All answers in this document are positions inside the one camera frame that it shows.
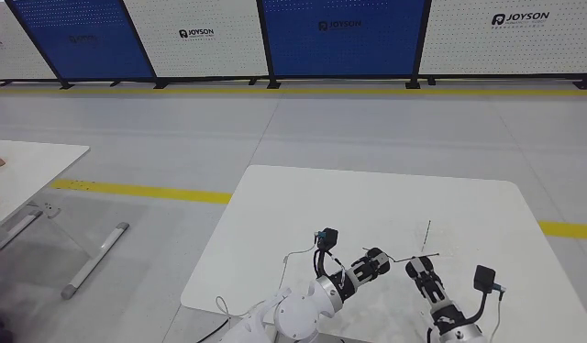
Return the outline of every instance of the white cable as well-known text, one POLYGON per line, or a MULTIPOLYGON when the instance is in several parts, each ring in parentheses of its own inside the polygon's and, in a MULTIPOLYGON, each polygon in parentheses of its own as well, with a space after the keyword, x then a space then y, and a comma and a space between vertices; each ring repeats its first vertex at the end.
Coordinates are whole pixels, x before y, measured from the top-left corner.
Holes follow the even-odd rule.
POLYGON ((289 254, 287 254, 285 256, 285 258, 283 258, 283 273, 282 273, 282 279, 279 281, 279 287, 277 287, 278 290, 280 288, 282 288, 283 277, 285 277, 285 270, 287 269, 287 262, 289 261, 290 256, 292 256, 293 254, 304 254, 304 253, 306 253, 306 252, 311 251, 312 249, 314 249, 315 246, 316 246, 316 240, 314 240, 314 244, 312 244, 312 247, 310 249, 302 250, 302 251, 292 251, 289 254))
MULTIPOLYGON (((287 254, 285 256, 285 258, 283 258, 283 264, 284 264, 283 265, 283 273, 282 273, 282 279, 279 282, 279 288, 278 289, 282 288, 283 277, 285 276, 285 270, 287 269, 287 262, 288 262, 288 259, 290 258, 290 256, 292 256, 293 254, 304 254, 304 253, 306 253, 308 251, 311 251, 315 246, 316 246, 316 241, 314 241, 314 244, 312 245, 312 247, 310 249, 301 250, 301 251, 292 251, 289 254, 287 254)), ((227 305, 227 302, 224 300, 224 298, 222 296, 217 296, 216 297, 216 307, 218 307, 218 310, 220 310, 228 318, 228 330, 230 330, 230 319, 232 317, 242 317, 244 315, 250 314, 250 312, 255 307, 257 307, 258 305, 260 305, 260 304, 262 304, 264 302, 265 302, 265 300, 257 302, 256 304, 254 304, 253 306, 251 306, 246 313, 243 313, 243 314, 240 314, 240 315, 232 315, 232 314, 230 314, 228 312, 228 305, 227 305), (220 300, 222 302, 222 304, 224 305, 224 308, 220 305, 220 303, 218 302, 218 300, 220 300)))
POLYGON ((340 288, 344 287, 345 285, 345 276, 347 275, 347 269, 345 268, 345 266, 340 262, 340 260, 338 260, 334 254, 330 255, 330 258, 332 259, 332 261, 334 261, 336 264, 340 265, 340 270, 342 271, 342 277, 340 278, 340 288))
POLYGON ((224 301, 224 298, 222 298, 222 296, 217 296, 217 297, 216 297, 216 307, 218 307, 218 310, 222 311, 222 312, 224 313, 224 315, 226 315, 226 316, 227 316, 227 318, 228 318, 228 330, 230 330, 230 319, 231 319, 231 318, 233 318, 233 317, 242 317, 242 316, 244 316, 244 315, 250 314, 250 312, 251 312, 251 311, 252 311, 252 310, 253 310, 255 307, 259 306, 260 304, 262 304, 262 303, 264 303, 264 302, 265 302, 265 300, 257 302, 256 304, 254 304, 253 306, 251 306, 251 307, 249 308, 249 310, 247 310, 247 312, 246 312, 246 313, 243 313, 243 314, 240 314, 240 315, 232 315, 232 314, 230 314, 230 313, 228 312, 228 305, 227 305, 227 302, 226 302, 226 301, 224 301), (222 304, 224 305, 224 308, 222 308, 222 306, 221 306, 221 305, 218 303, 218 300, 222 301, 222 304))
POLYGON ((489 339, 489 343, 493 343, 493 336, 495 336, 495 333, 497 333, 497 328, 499 327, 499 324, 502 322, 502 300, 499 300, 499 302, 497 303, 497 325, 495 326, 495 329, 492 332, 492 337, 489 339))

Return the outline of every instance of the white table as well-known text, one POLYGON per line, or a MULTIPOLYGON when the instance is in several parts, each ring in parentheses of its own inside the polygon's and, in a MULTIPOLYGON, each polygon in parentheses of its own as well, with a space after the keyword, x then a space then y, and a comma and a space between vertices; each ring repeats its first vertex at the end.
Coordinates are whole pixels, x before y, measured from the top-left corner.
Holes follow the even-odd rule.
POLYGON ((75 222, 67 220, 65 211, 44 199, 41 190, 89 150, 87 146, 0 140, 0 158, 6 162, 0 167, 0 226, 31 201, 39 207, 39 210, 31 212, 9 231, 0 232, 0 248, 45 213, 90 258, 61 292, 65 299, 72 298, 82 282, 128 228, 127 223, 120 223, 104 244, 95 245, 75 222))
MULTIPOLYGON (((493 268, 507 288, 495 342, 579 342, 587 313, 518 188, 509 182, 250 166, 182 294, 182 305, 218 312, 222 295, 241 314, 277 290, 284 255, 312 245, 313 232, 339 231, 332 252, 343 263, 379 247, 396 259, 432 258, 449 296, 466 316, 481 293, 477 264, 493 268)), ((305 292, 315 278, 312 252, 290 258, 283 286, 305 292)), ((327 265, 328 272, 337 268, 327 265)), ((479 325, 491 334, 497 294, 479 325)), ((362 286, 319 331, 373 343, 426 341, 429 305, 404 263, 362 286)))

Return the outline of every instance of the blue panel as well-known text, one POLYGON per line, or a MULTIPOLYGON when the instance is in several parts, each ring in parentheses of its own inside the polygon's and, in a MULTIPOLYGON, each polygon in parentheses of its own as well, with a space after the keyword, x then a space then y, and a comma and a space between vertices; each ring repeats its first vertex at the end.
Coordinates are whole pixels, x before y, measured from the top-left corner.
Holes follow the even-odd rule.
POLYGON ((424 1, 263 0, 275 74, 410 74, 424 1))
POLYGON ((151 77, 118 0, 17 0, 15 4, 63 78, 151 77))

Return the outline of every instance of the black frame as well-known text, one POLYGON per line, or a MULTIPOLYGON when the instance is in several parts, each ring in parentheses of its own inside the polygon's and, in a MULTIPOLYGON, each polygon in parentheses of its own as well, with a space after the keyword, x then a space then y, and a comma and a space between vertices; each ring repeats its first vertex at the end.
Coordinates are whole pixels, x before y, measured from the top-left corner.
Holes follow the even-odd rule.
POLYGON ((405 84, 407 89, 419 89, 418 75, 420 73, 420 64, 422 63, 422 54, 424 53, 424 43, 426 42, 426 32, 428 30, 428 20, 430 19, 430 9, 432 9, 432 0, 424 0, 424 11, 420 20, 420 32, 418 33, 418 42, 415 48, 414 69, 410 82, 405 84))
POLYGON ((155 89, 162 89, 165 88, 169 83, 197 83, 197 82, 215 82, 215 81, 236 81, 236 80, 248 80, 249 85, 255 84, 258 80, 262 79, 269 79, 269 84, 267 86, 268 89, 277 89, 281 85, 277 82, 278 79, 353 79, 353 80, 394 80, 394 79, 409 79, 409 82, 405 84, 407 89, 418 89, 420 88, 420 83, 418 79, 427 79, 428 84, 435 85, 436 79, 540 79, 540 78, 562 78, 562 79, 577 79, 580 80, 579 82, 575 82, 574 84, 579 89, 587 89, 587 72, 584 73, 538 73, 538 74, 420 74, 420 64, 422 61, 422 54, 424 52, 424 44, 426 41, 426 32, 427 32, 427 25, 428 20, 430 19, 430 9, 432 7, 432 0, 425 0, 424 10, 420 22, 420 29, 418 32, 418 41, 416 44, 416 53, 415 53, 415 62, 412 73, 410 74, 396 74, 396 75, 387 75, 387 74, 356 74, 356 75, 275 75, 273 70, 273 62, 271 58, 271 47, 269 43, 269 35, 267 30, 267 21, 265 19, 265 11, 263 7, 263 0, 256 0, 257 10, 259 13, 259 22, 260 22, 260 30, 263 39, 263 48, 265 50, 265 59, 267 62, 267 69, 268 75, 263 76, 206 76, 206 77, 158 77, 152 63, 150 61, 149 55, 147 54, 145 47, 138 35, 137 29, 130 17, 130 14, 127 10, 127 6, 124 3, 124 0, 118 0, 118 2, 122 5, 122 9, 127 17, 128 24, 131 26, 131 29, 135 35, 135 39, 138 42, 140 47, 141 53, 143 54, 144 59, 148 63, 150 67, 150 71, 152 77, 146 78, 128 78, 128 77, 116 77, 116 78, 89 78, 89 79, 67 79, 65 80, 63 77, 59 75, 59 72, 55 69, 55 66, 49 60, 47 54, 42 50, 39 45, 39 42, 34 38, 26 24, 22 16, 18 13, 17 9, 15 8, 13 0, 5 0, 6 5, 10 8, 11 12, 17 19, 20 26, 25 30, 30 40, 33 42, 37 50, 39 51, 40 55, 43 57, 45 62, 49 65, 51 70, 56 76, 56 79, 0 79, 4 81, 4 83, 0 84, 0 86, 4 86, 10 84, 11 82, 59 82, 61 84, 61 89, 68 89, 72 87, 70 82, 113 82, 111 85, 117 85, 120 82, 139 82, 139 83, 155 83, 155 89))
MULTIPOLYGON (((33 45, 35 46, 35 48, 37 48, 37 51, 40 53, 40 56, 47 63, 47 65, 49 65, 49 68, 51 69, 51 71, 53 72, 53 74, 55 74, 55 77, 56 77, 57 82, 59 82, 61 84, 61 89, 62 90, 69 90, 70 88, 72 88, 73 87, 73 84, 68 83, 67 81, 65 81, 63 79, 63 77, 61 77, 61 75, 59 74, 59 72, 57 72, 57 69, 55 68, 55 66, 53 65, 53 63, 49 60, 49 57, 47 56, 47 54, 45 53, 45 51, 43 51, 43 49, 40 47, 39 42, 37 41, 37 39, 35 38, 35 36, 32 34, 32 32, 30 31, 30 29, 28 28, 27 24, 23 20, 23 18, 20 15, 20 13, 18 13, 17 8, 15 7, 14 0, 4 0, 4 1, 6 3, 6 6, 8 7, 8 9, 10 9, 10 12, 12 12, 12 14, 14 15, 14 17, 17 19, 18 24, 24 29, 24 31, 27 34, 27 36, 30 39, 30 41, 33 43, 33 45)), ((6 85, 6 84, 9 84, 9 83, 6 83, 6 82, 9 82, 9 81, 10 82, 16 82, 17 80, 4 80, 4 81, 5 81, 5 84, 4 85, 6 85)), ((43 82, 44 80, 19 80, 19 81, 20 82, 43 82)))

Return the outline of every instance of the joyson logo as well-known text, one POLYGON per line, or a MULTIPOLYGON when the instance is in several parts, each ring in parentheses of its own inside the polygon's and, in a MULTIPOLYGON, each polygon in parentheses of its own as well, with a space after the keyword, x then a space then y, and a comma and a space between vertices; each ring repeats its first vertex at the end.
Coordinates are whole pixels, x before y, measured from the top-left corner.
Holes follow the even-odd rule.
POLYGON ((211 28, 180 29, 179 32, 182 39, 202 39, 214 37, 214 30, 211 28))
POLYGON ((69 36, 70 42, 73 44, 91 43, 96 44, 98 37, 96 35, 80 35, 80 36, 69 36))
POLYGON ((492 26, 497 26, 493 28, 500 28, 501 25, 506 25, 505 28, 541 27, 544 26, 548 17, 550 17, 550 12, 512 13, 507 18, 505 14, 499 13, 493 16, 492 26))
POLYGON ((343 28, 359 28, 361 27, 362 23, 360 20, 358 21, 320 21, 318 22, 318 31, 329 31, 333 29, 343 29, 343 28))

